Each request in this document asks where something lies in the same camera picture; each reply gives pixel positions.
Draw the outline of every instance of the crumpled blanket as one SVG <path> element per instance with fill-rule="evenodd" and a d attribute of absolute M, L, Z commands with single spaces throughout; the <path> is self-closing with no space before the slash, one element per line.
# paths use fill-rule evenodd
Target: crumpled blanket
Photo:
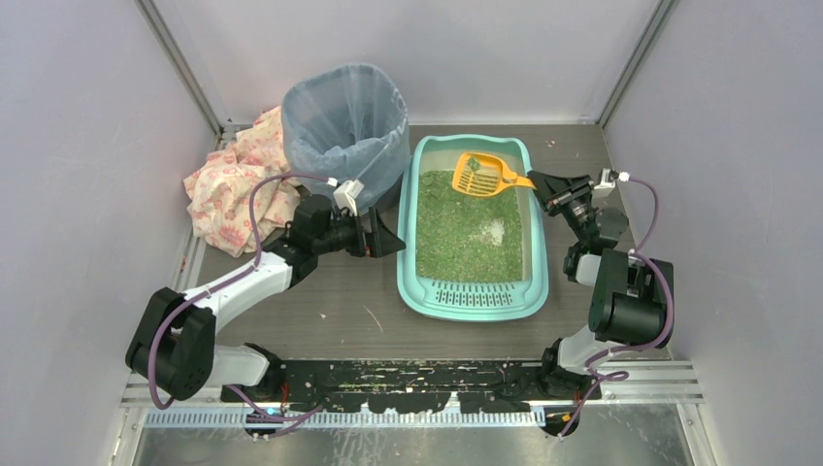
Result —
<path fill-rule="evenodd" d="M 280 107 L 266 112 L 250 129 L 237 133 L 237 142 L 209 154 L 206 165 L 183 180 L 191 199 L 194 236 L 234 257 L 254 252 L 248 216 L 251 191 L 264 179 L 287 172 L 283 153 Z M 296 179 L 273 181 L 254 195 L 254 216 L 261 238 L 294 218 L 300 203 Z"/>

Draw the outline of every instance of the pink patterned fabric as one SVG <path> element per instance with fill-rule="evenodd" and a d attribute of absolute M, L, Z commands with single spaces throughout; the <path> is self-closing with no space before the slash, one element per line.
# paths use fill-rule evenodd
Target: pink patterned fabric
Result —
<path fill-rule="evenodd" d="M 210 153 L 206 165 L 183 180 L 191 199 L 187 210 L 194 235 L 234 257 L 254 252 L 248 216 L 251 190 L 263 179 L 288 170 L 277 107 L 261 115 L 250 129 L 237 133 L 237 142 Z M 262 238 L 293 219 L 300 203 L 297 185 L 295 179 L 274 181 L 254 195 L 254 215 Z"/>

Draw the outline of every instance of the white wall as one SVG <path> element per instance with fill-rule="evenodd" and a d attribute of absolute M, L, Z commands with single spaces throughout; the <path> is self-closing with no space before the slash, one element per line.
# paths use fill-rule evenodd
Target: white wall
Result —
<path fill-rule="evenodd" d="M 594 121 L 657 0 L 163 0 L 223 119 L 295 83 L 377 64 L 416 122 Z"/>
<path fill-rule="evenodd" d="M 727 464 L 820 464 L 823 4 L 680 2 L 608 127 Z M 642 233 L 650 202 L 624 188 Z"/>
<path fill-rule="evenodd" d="M 102 464 L 213 137 L 133 2 L 0 2 L 0 451 Z"/>

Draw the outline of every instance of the white litter clump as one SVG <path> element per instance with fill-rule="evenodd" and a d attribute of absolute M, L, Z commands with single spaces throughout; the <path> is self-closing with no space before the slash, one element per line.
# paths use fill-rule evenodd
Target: white litter clump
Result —
<path fill-rule="evenodd" d="M 503 226 L 503 221 L 499 218 L 483 225 L 483 239 L 490 241 L 494 246 L 503 245 L 504 233 L 506 233 L 506 228 Z"/>

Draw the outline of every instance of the trash can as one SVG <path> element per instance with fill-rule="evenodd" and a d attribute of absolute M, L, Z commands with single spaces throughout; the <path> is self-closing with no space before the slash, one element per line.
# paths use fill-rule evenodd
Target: trash can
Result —
<path fill-rule="evenodd" d="M 292 87 L 283 97 L 283 150 L 291 169 L 360 180 L 358 210 L 374 206 L 412 160 L 406 102 L 380 68 L 353 63 Z M 314 194 L 334 188 L 301 182 Z"/>

